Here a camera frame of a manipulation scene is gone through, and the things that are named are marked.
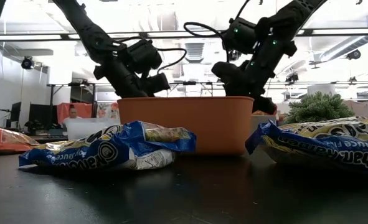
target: green plant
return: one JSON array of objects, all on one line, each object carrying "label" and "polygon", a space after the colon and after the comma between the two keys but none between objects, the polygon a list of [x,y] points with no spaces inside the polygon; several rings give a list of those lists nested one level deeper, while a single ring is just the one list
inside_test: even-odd
[{"label": "green plant", "polygon": [[289,104],[290,112],[286,123],[304,123],[327,121],[354,116],[339,94],[328,95],[317,92],[301,99],[301,102]]}]

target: computer monitor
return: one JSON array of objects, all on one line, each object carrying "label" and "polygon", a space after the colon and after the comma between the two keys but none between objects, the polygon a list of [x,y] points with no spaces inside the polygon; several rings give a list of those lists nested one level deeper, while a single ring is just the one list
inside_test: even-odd
[{"label": "computer monitor", "polygon": [[[50,105],[30,104],[29,121],[39,121],[44,127],[50,123],[51,110]],[[58,123],[57,106],[52,106],[52,124]]]},{"label": "computer monitor", "polygon": [[11,108],[11,122],[19,121],[21,115],[22,102],[14,103]]}]

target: black table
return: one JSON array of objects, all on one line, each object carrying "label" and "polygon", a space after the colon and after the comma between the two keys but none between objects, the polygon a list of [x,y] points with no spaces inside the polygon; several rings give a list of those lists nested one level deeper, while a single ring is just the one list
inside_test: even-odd
[{"label": "black table", "polygon": [[0,156],[0,223],[368,223],[368,176],[251,157],[180,157],[159,170],[66,174]]}]

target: fluorescent light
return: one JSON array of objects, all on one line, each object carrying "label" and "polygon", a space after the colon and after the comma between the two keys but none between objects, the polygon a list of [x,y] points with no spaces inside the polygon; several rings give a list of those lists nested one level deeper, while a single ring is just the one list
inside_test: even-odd
[{"label": "fluorescent light", "polygon": [[109,34],[111,38],[114,39],[125,39],[129,37],[139,37],[138,33],[123,33],[123,34]]},{"label": "fluorescent light", "polygon": [[0,41],[10,40],[60,40],[60,35],[0,35]]},{"label": "fluorescent light", "polygon": [[[197,30],[194,31],[196,34],[200,35],[215,35],[212,31],[207,30]],[[174,32],[149,32],[149,37],[159,37],[159,38],[168,38],[168,37],[194,37],[192,34],[186,32],[186,31],[174,31]]]},{"label": "fluorescent light", "polygon": [[80,36],[78,34],[69,34],[68,37],[70,39],[79,39],[80,38]]},{"label": "fluorescent light", "polygon": [[316,29],[313,35],[354,35],[368,34],[368,29]]}]

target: blue snack bag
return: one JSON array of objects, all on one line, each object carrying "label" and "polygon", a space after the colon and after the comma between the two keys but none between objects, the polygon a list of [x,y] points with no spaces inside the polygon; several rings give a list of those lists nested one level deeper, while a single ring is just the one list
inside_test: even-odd
[{"label": "blue snack bag", "polygon": [[104,128],[86,138],[42,144],[19,156],[19,166],[66,169],[155,169],[174,161],[175,152],[194,152],[196,136],[184,128],[135,121]]},{"label": "blue snack bag", "polygon": [[260,124],[246,141],[251,154],[262,149],[278,163],[368,172],[368,118],[316,123]]}]

